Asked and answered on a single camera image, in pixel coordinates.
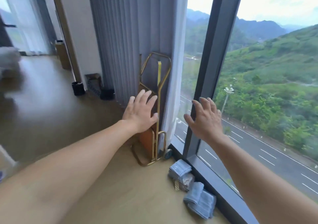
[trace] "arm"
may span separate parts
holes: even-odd
[[[157,99],[142,90],[123,119],[28,166],[0,186],[2,223],[58,223],[99,177],[121,145],[158,120]]]
[[[245,203],[260,224],[314,224],[318,205],[251,157],[223,134],[221,112],[208,98],[193,100],[196,120],[185,115],[193,133],[219,156]]]

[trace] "street lamp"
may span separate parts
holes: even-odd
[[[224,111],[224,107],[225,107],[225,105],[226,105],[226,102],[227,102],[227,99],[228,99],[229,95],[232,94],[232,93],[234,93],[234,89],[232,88],[232,84],[230,84],[230,88],[226,87],[226,88],[224,89],[224,91],[226,92],[226,98],[225,98],[225,101],[224,101],[224,104],[223,104],[221,113],[223,113],[223,111]]]

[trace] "wooden floor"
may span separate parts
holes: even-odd
[[[54,57],[23,57],[22,77],[1,81],[0,139],[7,153],[29,164],[117,122],[115,101],[75,97],[72,74]],[[218,210],[208,221],[191,214],[167,178],[173,160],[140,167],[126,143],[62,223],[228,223]]]

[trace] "wall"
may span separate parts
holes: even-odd
[[[74,51],[85,85],[85,74],[102,76],[92,10],[89,0],[61,0],[70,29]]]

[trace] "cart wheel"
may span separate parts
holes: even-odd
[[[172,149],[167,149],[163,155],[164,159],[169,159],[171,156],[172,156]]]

